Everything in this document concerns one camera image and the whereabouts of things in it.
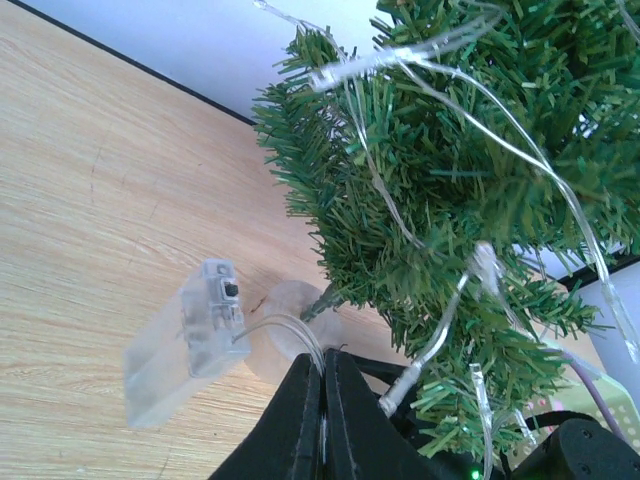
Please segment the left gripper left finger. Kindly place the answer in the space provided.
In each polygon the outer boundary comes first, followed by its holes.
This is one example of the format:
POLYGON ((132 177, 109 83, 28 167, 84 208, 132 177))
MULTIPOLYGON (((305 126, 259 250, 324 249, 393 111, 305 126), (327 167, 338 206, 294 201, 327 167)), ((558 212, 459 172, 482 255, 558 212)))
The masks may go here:
POLYGON ((321 376, 309 354, 292 363, 253 430, 213 480, 310 480, 321 473, 321 376))

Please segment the clear plastic battery box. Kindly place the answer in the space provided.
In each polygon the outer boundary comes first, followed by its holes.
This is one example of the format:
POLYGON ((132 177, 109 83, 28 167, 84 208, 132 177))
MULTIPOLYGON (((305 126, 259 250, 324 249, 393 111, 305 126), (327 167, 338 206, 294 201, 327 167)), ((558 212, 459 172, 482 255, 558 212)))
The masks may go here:
POLYGON ((127 424, 165 424, 251 353, 234 265, 207 259, 124 351, 127 424))

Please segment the green perforated plastic basket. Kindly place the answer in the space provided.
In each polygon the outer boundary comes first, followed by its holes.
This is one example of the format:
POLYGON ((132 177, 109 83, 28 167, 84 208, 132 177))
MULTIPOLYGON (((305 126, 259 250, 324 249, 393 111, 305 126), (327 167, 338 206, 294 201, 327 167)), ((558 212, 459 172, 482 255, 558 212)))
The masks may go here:
POLYGON ((606 418, 612 417, 619 426, 624 439, 634 451, 639 450, 639 413, 633 400, 622 384, 605 373, 605 368, 587 335, 577 338, 555 338, 549 334, 543 341, 546 345, 570 353, 600 394, 605 413, 600 411, 579 375, 570 366, 565 368, 562 389, 552 396, 535 397, 523 408, 523 416, 552 411, 574 411, 587 414, 605 429, 606 418))

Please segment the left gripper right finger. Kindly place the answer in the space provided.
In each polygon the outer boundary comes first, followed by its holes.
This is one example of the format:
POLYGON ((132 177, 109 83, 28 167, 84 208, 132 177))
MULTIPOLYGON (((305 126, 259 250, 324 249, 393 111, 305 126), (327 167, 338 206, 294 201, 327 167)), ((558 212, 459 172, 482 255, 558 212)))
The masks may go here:
POLYGON ((352 357, 325 354, 328 479, 436 479, 437 472, 398 433, 352 357))

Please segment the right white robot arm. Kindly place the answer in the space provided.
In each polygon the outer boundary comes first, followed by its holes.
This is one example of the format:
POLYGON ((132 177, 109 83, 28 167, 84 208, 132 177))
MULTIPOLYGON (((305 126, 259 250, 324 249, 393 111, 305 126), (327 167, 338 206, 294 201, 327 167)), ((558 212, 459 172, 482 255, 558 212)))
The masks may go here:
POLYGON ((639 454, 594 417, 574 411, 552 411, 525 420, 554 431, 512 467, 504 452, 492 479, 637 479, 639 454))

